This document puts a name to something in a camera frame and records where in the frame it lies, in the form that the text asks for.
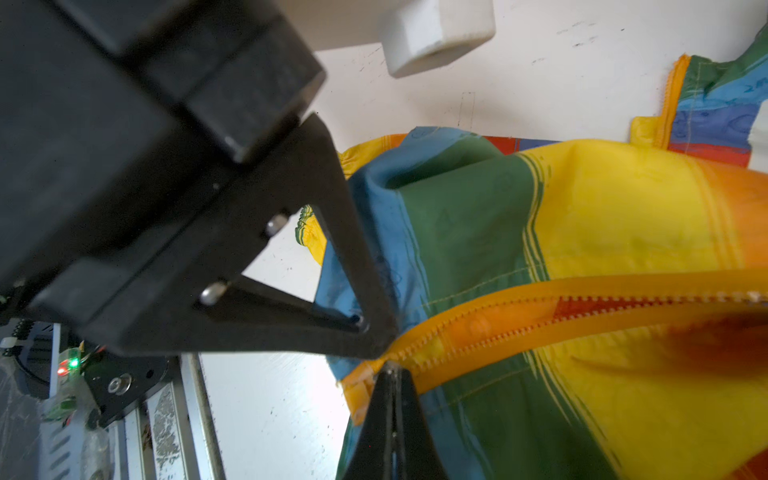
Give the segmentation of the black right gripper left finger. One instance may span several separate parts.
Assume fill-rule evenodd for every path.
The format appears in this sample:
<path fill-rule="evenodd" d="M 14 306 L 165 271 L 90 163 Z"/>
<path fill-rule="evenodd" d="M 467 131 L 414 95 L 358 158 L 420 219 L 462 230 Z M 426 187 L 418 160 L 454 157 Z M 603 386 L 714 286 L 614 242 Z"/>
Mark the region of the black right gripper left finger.
<path fill-rule="evenodd" d="M 344 480 L 393 478 L 395 393 L 396 369 L 385 367 L 377 377 L 360 437 Z"/>

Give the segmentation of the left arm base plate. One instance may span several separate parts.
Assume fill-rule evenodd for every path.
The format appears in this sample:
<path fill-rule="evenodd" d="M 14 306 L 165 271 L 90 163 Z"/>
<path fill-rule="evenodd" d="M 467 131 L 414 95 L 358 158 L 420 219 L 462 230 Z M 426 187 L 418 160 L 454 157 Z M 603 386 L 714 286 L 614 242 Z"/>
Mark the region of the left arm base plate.
<path fill-rule="evenodd" d="M 121 357 L 103 351 L 91 356 L 83 375 L 107 427 L 148 400 L 175 376 L 175 357 Z"/>

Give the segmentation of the rainbow coloured jacket white lining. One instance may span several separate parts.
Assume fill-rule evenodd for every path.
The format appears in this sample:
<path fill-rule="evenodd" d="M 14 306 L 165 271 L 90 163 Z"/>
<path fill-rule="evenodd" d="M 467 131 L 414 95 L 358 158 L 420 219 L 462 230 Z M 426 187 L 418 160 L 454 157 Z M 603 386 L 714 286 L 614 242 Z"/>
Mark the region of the rainbow coloured jacket white lining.
<path fill-rule="evenodd" d="M 342 152 L 395 300 L 330 357 L 363 426 L 388 363 L 452 479 L 767 475 L 767 34 L 684 55 L 626 143 L 419 127 Z"/>

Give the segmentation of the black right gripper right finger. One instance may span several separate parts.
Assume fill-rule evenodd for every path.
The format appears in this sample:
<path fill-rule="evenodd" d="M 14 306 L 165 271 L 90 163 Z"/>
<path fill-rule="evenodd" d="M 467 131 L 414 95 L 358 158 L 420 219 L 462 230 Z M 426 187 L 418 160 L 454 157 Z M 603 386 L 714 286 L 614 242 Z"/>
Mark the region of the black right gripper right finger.
<path fill-rule="evenodd" d="M 401 367 L 392 373 L 392 478 L 446 479 L 411 373 Z"/>

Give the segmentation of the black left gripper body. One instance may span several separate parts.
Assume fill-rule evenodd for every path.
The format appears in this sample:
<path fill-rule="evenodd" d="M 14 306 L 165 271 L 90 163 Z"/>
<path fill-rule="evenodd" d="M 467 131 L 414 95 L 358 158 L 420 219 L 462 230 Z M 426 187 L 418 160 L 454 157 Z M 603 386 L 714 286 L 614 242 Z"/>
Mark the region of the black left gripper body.
<path fill-rule="evenodd" d="M 246 163 L 325 73 L 270 1 L 1 5 L 1 308 L 134 233 L 220 150 Z"/>

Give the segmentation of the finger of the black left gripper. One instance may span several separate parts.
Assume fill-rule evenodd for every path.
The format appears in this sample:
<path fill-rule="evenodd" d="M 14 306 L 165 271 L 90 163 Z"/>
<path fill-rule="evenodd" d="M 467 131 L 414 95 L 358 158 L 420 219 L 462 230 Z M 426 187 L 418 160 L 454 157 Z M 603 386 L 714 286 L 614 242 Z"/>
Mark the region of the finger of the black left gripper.
<path fill-rule="evenodd" d="M 340 253 L 357 313 L 314 299 L 319 265 L 293 237 L 305 206 Z M 207 168 L 128 243 L 66 268 L 29 310 L 129 356 L 373 358 L 396 333 L 331 135 L 314 115 L 254 165 Z"/>

